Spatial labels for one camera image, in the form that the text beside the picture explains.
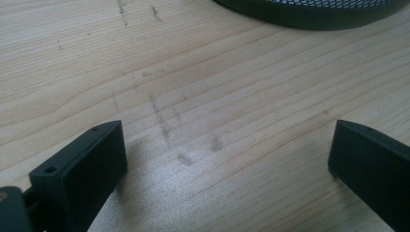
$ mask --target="wooden table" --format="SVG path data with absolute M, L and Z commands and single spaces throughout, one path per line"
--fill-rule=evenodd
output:
M 122 120 L 90 231 L 389 231 L 327 169 L 337 119 L 410 143 L 410 8 L 293 30 L 214 1 L 0 3 L 0 186 Z

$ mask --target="black plastic part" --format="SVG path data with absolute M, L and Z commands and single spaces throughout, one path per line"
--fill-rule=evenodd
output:
M 19 188 L 0 188 L 0 231 L 32 231 L 23 194 Z
M 329 170 L 395 231 L 410 231 L 410 148 L 389 136 L 337 121 Z
M 87 231 L 127 172 L 121 121 L 96 126 L 30 173 L 43 230 Z
M 365 8 L 312 7 L 267 0 L 216 0 L 239 12 L 282 26 L 308 30 L 341 30 L 364 26 L 392 15 L 410 3 L 395 0 Z

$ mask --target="mesh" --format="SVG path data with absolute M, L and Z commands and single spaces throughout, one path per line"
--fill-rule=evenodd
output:
M 281 4 L 325 8 L 367 8 L 383 5 L 395 0 L 266 0 Z

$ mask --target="wood grain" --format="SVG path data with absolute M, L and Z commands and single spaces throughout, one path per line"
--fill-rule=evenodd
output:
M 1 1 L 0 186 L 124 124 L 90 231 L 389 231 L 327 170 L 336 119 L 410 143 L 410 8 L 352 30 L 213 1 Z

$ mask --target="black mesh object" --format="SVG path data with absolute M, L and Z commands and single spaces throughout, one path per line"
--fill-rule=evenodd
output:
M 216 0 L 275 24 L 309 30 L 341 30 L 390 16 L 410 0 Z
M 267 0 L 281 4 L 325 8 L 367 8 L 383 5 L 395 0 Z

